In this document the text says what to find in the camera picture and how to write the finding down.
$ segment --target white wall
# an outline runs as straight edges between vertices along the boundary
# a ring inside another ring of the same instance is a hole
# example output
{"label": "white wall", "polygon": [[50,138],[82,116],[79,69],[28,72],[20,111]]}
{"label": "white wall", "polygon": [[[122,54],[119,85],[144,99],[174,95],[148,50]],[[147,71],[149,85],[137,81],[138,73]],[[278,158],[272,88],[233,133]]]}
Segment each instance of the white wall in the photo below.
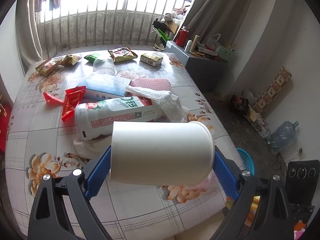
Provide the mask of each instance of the white wall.
{"label": "white wall", "polygon": [[[295,0],[284,38],[252,90],[262,94],[282,66],[291,80],[263,114],[273,132],[283,121],[299,121],[297,142],[282,152],[290,160],[300,147],[305,159],[320,160],[320,24],[304,0]],[[313,205],[320,206],[320,183]]]}
{"label": "white wall", "polygon": [[24,78],[16,43],[15,16],[16,2],[0,25],[0,93],[11,105]]}
{"label": "white wall", "polygon": [[234,40],[233,62],[216,88],[222,97],[241,95],[261,75],[281,41],[293,1],[251,1]]}

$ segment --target blue gripper pad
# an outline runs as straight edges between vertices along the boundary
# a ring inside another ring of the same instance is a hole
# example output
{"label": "blue gripper pad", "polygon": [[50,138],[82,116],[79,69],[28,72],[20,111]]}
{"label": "blue gripper pad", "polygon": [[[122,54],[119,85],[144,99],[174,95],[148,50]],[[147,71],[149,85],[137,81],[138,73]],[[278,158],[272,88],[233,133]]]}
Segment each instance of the blue gripper pad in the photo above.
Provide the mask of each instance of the blue gripper pad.
{"label": "blue gripper pad", "polygon": [[217,150],[215,151],[213,171],[226,195],[236,201],[240,195],[237,179]]}
{"label": "blue gripper pad", "polygon": [[111,146],[106,150],[100,158],[89,177],[87,178],[86,191],[84,196],[89,201],[92,197],[96,196],[109,173],[111,163]]}

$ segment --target white paper cup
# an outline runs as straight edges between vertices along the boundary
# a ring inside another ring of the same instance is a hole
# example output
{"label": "white paper cup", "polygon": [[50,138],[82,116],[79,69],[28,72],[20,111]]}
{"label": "white paper cup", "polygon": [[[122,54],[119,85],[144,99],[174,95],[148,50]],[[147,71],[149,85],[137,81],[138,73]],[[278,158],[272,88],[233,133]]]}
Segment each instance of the white paper cup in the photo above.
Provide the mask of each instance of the white paper cup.
{"label": "white paper cup", "polygon": [[200,122],[114,122],[112,181],[196,185],[209,175],[214,143]]}

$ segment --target flower print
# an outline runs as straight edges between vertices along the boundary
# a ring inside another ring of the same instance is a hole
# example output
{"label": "flower print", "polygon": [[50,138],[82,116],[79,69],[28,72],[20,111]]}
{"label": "flower print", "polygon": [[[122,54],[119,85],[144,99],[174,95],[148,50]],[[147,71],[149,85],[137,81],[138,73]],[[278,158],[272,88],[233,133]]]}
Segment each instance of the flower print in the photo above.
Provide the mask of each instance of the flower print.
{"label": "flower print", "polygon": [[203,99],[201,95],[197,92],[195,93],[195,95],[198,97],[196,101],[198,102],[198,104],[201,105],[200,108],[205,110],[207,113],[211,113],[211,107],[207,105],[207,102],[205,101],[205,99]]}
{"label": "flower print", "polygon": [[205,116],[206,115],[198,115],[198,116],[196,116],[195,114],[192,114],[192,113],[189,112],[188,115],[187,115],[187,122],[198,121],[200,123],[203,123],[208,128],[208,130],[210,131],[211,135],[213,135],[214,132],[215,132],[214,126],[207,123],[207,121],[211,120],[211,119],[209,117],[205,117]]}
{"label": "flower print", "polygon": [[59,83],[62,82],[62,79],[62,73],[56,72],[55,74],[41,80],[40,84],[37,86],[36,89],[39,90],[41,93],[51,93],[53,91],[58,90],[57,86]]}
{"label": "flower print", "polygon": [[178,61],[177,59],[173,58],[173,57],[169,57],[169,60],[170,60],[170,64],[171,65],[175,65],[177,66],[178,68],[180,69],[184,69],[184,66],[181,64],[180,61]]}
{"label": "flower print", "polygon": [[198,189],[187,189],[186,186],[168,186],[169,200],[174,200],[177,198],[179,203],[185,203],[188,199],[194,199],[200,195],[201,192],[206,191],[203,188]]}
{"label": "flower print", "polygon": [[131,80],[135,80],[136,78],[140,78],[140,77],[146,77],[147,75],[145,75],[144,73],[138,73],[133,69],[129,69],[129,70],[121,70],[117,76],[123,77],[123,78],[128,78]]}
{"label": "flower print", "polygon": [[31,161],[31,168],[28,169],[28,177],[32,181],[32,195],[36,196],[41,179],[45,174],[50,174],[53,178],[56,178],[56,174],[60,169],[61,165],[52,161],[52,155],[50,153],[45,153],[41,158],[39,155],[34,156]]}
{"label": "flower print", "polygon": [[40,73],[38,71],[33,72],[30,77],[28,78],[28,81],[30,83],[34,83],[36,79],[38,79],[38,77],[40,77]]}

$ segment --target gold snack package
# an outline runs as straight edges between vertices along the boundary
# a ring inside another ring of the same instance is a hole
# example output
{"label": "gold snack package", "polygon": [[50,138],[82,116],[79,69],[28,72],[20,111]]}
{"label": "gold snack package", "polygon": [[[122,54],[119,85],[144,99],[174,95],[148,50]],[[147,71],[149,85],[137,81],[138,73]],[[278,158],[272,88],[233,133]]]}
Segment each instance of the gold snack package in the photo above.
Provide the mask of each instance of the gold snack package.
{"label": "gold snack package", "polygon": [[140,61],[148,63],[154,67],[162,63],[163,57],[157,55],[156,53],[147,52],[140,56]]}
{"label": "gold snack package", "polygon": [[49,58],[46,61],[42,62],[38,67],[36,67],[36,71],[38,71],[41,75],[48,76],[57,68],[60,62],[61,60]]}
{"label": "gold snack package", "polygon": [[110,56],[113,62],[121,62],[121,61],[130,60],[138,57],[137,54],[135,54],[129,48],[126,48],[126,47],[108,50],[108,52],[110,53]]}
{"label": "gold snack package", "polygon": [[77,55],[66,55],[64,59],[60,62],[60,65],[65,67],[72,67],[74,66],[79,60],[81,59],[80,56]]}

